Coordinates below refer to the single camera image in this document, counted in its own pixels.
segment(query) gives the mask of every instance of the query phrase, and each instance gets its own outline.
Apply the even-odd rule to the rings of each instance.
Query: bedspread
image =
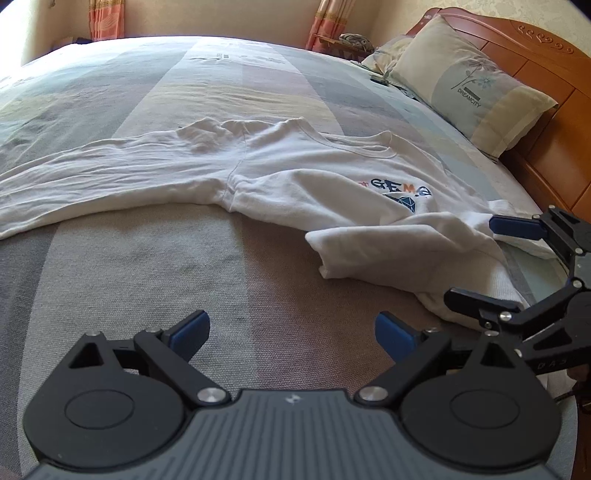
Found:
[[[503,167],[424,105],[369,81],[367,71],[227,38],[72,45],[0,80],[0,173],[94,140],[176,129],[205,116],[302,116],[318,131],[340,135],[391,130],[485,199],[538,212]],[[556,262],[503,249],[528,301],[560,285]],[[412,294],[324,280],[320,263],[304,232],[214,206],[98,213],[0,241],[0,477],[19,478],[35,465],[22,412],[87,330],[127,338],[205,309],[212,334],[191,364],[231,392],[354,391],[391,365],[373,339],[379,311],[417,329],[440,324]]]

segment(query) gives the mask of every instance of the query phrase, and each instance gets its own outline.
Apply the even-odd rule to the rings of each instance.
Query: wall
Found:
[[[69,0],[14,0],[0,12],[0,77],[45,55],[69,30]]]
[[[382,45],[406,33],[432,7],[461,7],[490,17],[523,20],[591,54],[591,22],[569,0],[384,0],[370,39]]]
[[[69,35],[89,36],[88,0],[71,5]],[[369,36],[382,0],[358,0],[346,31]],[[320,0],[126,0],[125,36],[215,35],[304,47]]]

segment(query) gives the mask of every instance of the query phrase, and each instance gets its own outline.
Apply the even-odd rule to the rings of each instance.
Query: printed logo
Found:
[[[388,179],[372,179],[370,182],[359,181],[358,183],[360,185],[363,185],[364,187],[367,187],[367,188],[369,188],[369,185],[371,184],[373,187],[376,187],[377,189],[387,190],[388,193],[383,193],[382,195],[384,195],[385,197],[388,197],[391,200],[394,200],[395,202],[399,203],[400,205],[404,205],[412,213],[415,213],[415,211],[417,209],[417,203],[415,202],[415,200],[413,200],[413,198],[411,196],[405,195],[405,196],[397,197],[397,196],[394,196],[391,194],[396,193],[396,192],[410,193],[415,198],[416,197],[427,197],[427,196],[433,195],[431,193],[431,190],[429,190],[424,185],[421,185],[420,187],[415,188],[415,186],[412,183],[400,183],[400,182],[392,181],[392,180],[388,180]]]
[[[468,87],[464,87],[464,89],[462,90],[462,88],[458,88],[457,90],[466,100],[468,100],[472,105],[475,105],[476,108],[480,107],[480,104],[478,103],[478,101],[480,100],[480,97],[475,94],[474,92],[472,92]]]

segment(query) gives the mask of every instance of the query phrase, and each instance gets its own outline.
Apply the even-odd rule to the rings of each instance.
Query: bed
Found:
[[[429,10],[410,33],[437,11]],[[392,130],[486,199],[510,197],[531,213],[554,203],[589,219],[589,150],[571,111],[585,115],[579,105],[591,92],[582,72],[591,60],[531,25],[454,8],[439,13],[507,72],[550,89],[549,95],[556,94],[554,87],[561,92],[558,110],[502,158],[506,167],[484,157],[429,108],[371,82],[368,72],[350,62],[231,38],[170,37],[67,46],[0,83],[0,174],[94,140],[176,129],[204,116],[303,116],[332,134]],[[540,74],[544,68],[550,80]],[[557,153],[567,166],[566,183],[551,169],[558,165],[552,160]],[[576,201],[573,185],[580,190]],[[564,281],[556,261],[503,249],[513,283],[528,302]],[[212,334],[191,363],[233,393],[247,387],[355,391],[391,364],[373,339],[381,310],[416,329],[440,326],[470,335],[443,326],[410,293],[324,280],[319,265],[304,232],[214,206],[98,213],[0,241],[0,476],[20,478],[34,467],[21,428],[23,410],[88,330],[128,338],[205,309]],[[571,461],[576,412],[572,403],[567,412],[566,405],[565,441],[556,456]],[[566,460],[563,471],[570,465]]]

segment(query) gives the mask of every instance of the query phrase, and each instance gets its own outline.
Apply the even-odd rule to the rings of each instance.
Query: flower print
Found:
[[[471,82],[472,80],[469,79],[474,75],[474,73],[477,70],[483,70],[484,72],[495,72],[498,69],[497,66],[491,60],[484,57],[481,59],[468,59],[466,60],[466,65],[468,66],[468,70],[465,71],[466,78],[464,78],[460,83],[454,85],[452,88],[450,88],[450,90],[459,87],[464,82],[467,83],[467,80]]]
[[[482,88],[486,89],[492,85],[492,79],[490,77],[481,77],[476,81],[476,84]]]

